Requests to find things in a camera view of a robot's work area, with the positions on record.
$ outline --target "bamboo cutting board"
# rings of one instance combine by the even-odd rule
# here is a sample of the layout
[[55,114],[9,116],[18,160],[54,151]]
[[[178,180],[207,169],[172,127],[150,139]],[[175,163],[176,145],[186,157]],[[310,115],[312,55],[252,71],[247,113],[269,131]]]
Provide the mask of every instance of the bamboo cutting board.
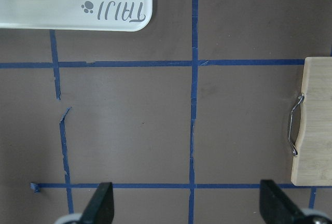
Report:
[[305,60],[298,156],[293,158],[292,183],[332,185],[332,57]]

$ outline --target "blue painter's tape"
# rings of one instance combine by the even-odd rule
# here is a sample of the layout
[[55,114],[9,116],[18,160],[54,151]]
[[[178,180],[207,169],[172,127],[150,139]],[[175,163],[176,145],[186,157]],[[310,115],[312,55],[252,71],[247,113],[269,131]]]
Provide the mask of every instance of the blue painter's tape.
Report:
[[195,189],[190,189],[188,223],[193,224],[195,211]]
[[[99,184],[37,184],[39,188],[97,188]],[[311,186],[278,184],[282,189],[301,189]],[[118,189],[259,189],[259,184],[113,184]],[[315,188],[332,188],[332,186],[315,186]]]
[[315,207],[316,192],[317,192],[317,188],[312,187],[311,193],[310,193],[309,208]]
[[33,190],[34,193],[39,193],[40,192],[40,188],[39,188],[38,184],[30,183],[30,188]]
[[200,60],[199,66],[266,66],[266,65],[304,65],[304,59],[271,60]]
[[198,83],[198,0],[192,0],[192,17],[191,17],[191,47],[192,47],[192,64],[191,64],[191,106],[190,106],[190,155],[189,155],[189,211],[188,224],[194,222],[195,212],[195,163],[193,157],[194,151],[194,129],[197,115],[197,83]]
[[[97,188],[99,184],[37,184],[40,188]],[[190,184],[113,184],[115,189],[190,189]]]
[[[66,140],[66,129],[65,129],[65,118],[69,112],[71,107],[67,108],[66,112],[62,115],[60,120],[60,137],[61,137],[61,148],[62,148],[62,155],[63,155],[63,168],[64,168],[64,179],[67,185],[71,184],[71,175],[69,170],[69,163],[68,163],[68,154],[67,154],[67,140]],[[72,214],[74,212],[74,203],[73,203],[73,196],[72,196],[72,189],[71,187],[67,187],[67,202],[68,202],[68,212]]]
[[50,62],[10,62],[0,63],[0,68],[53,68]]
[[50,41],[51,41],[51,51],[52,51],[52,61],[53,61],[53,73],[54,73],[54,84],[56,87],[56,97],[60,100],[61,90],[60,90],[60,70],[59,70],[59,59],[57,50],[57,40],[55,30],[50,30]]
[[191,61],[59,62],[60,67],[189,67]]

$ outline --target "white tray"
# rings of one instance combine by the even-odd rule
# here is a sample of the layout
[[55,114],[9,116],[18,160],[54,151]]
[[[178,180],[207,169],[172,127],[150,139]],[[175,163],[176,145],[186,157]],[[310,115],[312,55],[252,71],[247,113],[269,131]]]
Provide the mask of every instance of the white tray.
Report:
[[0,0],[1,28],[138,31],[152,0]]

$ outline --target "paw print logo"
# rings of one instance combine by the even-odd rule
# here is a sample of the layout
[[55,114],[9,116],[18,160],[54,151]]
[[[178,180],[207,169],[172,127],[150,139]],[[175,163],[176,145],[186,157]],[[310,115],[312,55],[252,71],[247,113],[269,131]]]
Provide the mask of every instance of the paw print logo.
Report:
[[93,3],[90,1],[85,1],[85,3],[81,6],[84,9],[85,13],[93,13]]

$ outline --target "wire handle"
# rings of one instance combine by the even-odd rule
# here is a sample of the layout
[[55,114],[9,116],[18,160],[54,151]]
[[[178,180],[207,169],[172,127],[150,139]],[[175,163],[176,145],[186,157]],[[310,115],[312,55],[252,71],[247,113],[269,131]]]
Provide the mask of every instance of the wire handle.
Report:
[[303,93],[300,93],[300,95],[297,97],[298,101],[297,103],[295,103],[295,105],[292,107],[292,110],[290,111],[290,115],[289,115],[289,122],[288,122],[288,142],[289,145],[292,149],[292,153],[293,156],[296,157],[298,155],[298,151],[296,150],[295,147],[295,142],[292,141],[291,133],[292,133],[292,128],[293,128],[293,115],[294,115],[294,111],[295,109],[304,101],[305,99],[305,95]]

